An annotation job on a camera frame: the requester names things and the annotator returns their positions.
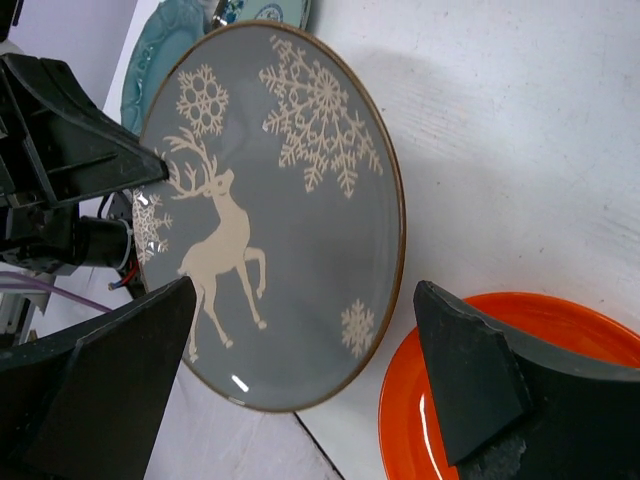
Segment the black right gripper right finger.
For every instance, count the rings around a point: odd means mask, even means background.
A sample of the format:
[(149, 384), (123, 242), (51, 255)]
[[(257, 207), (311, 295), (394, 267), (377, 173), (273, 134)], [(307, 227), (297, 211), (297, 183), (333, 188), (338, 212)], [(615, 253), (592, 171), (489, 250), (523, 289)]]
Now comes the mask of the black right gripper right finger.
[(462, 479), (636, 479), (639, 371), (540, 340), (421, 281), (413, 304)]

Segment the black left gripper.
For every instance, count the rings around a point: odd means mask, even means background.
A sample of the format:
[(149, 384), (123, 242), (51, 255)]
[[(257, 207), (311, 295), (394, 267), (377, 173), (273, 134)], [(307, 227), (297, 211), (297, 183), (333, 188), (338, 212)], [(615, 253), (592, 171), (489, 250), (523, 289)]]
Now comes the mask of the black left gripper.
[(164, 161), (102, 112), (65, 62), (2, 55), (3, 263), (53, 275), (123, 269), (130, 223), (84, 216), (77, 203), (167, 177)]

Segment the grey plate with deer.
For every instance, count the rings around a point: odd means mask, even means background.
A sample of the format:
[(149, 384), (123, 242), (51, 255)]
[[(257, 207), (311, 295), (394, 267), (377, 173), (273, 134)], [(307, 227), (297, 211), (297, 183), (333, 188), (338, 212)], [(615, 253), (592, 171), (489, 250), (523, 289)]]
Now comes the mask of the grey plate with deer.
[(343, 390), (387, 331), (406, 251), (397, 156), (351, 68), (286, 24), (221, 28), (162, 81), (140, 142), (169, 171), (133, 193), (140, 272), (193, 283), (187, 367), (262, 412)]

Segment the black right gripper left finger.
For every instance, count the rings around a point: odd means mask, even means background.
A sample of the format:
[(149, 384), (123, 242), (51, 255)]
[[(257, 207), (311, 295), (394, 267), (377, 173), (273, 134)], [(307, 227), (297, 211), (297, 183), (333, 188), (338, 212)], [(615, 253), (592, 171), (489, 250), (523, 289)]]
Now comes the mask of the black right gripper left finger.
[(2, 350), (2, 478), (143, 478), (195, 306), (182, 277)]

